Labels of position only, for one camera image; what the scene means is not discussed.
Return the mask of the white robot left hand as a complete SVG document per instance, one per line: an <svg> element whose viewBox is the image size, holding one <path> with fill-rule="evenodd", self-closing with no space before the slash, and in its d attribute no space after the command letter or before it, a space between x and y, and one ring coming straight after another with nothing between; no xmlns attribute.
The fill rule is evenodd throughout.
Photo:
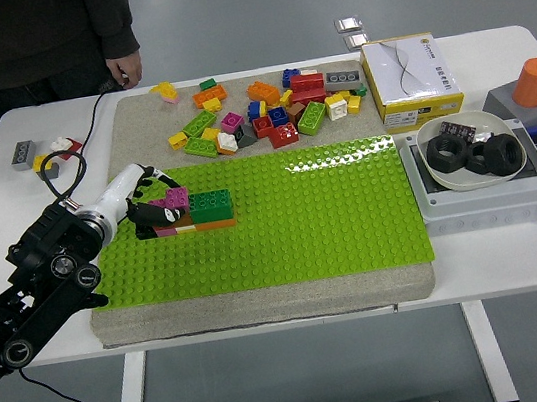
<svg viewBox="0 0 537 402"><path fill-rule="evenodd" d="M170 188L179 187L178 182L159 169L130 164L115 176L95 203L83 205L77 211L77 215L90 225L96 225L100 229L102 240L109 243L116 235L119 222L127 215L127 201L133 198L138 187L151 184L151 178L165 183Z"/></svg>

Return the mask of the person's left hand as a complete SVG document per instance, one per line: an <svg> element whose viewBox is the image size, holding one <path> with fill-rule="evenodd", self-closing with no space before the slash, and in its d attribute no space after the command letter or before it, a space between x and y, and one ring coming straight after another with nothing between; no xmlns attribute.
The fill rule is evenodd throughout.
<svg viewBox="0 0 537 402"><path fill-rule="evenodd" d="M117 84L125 90L135 88L142 78L140 51L119 58L106 59L105 63Z"/></svg>

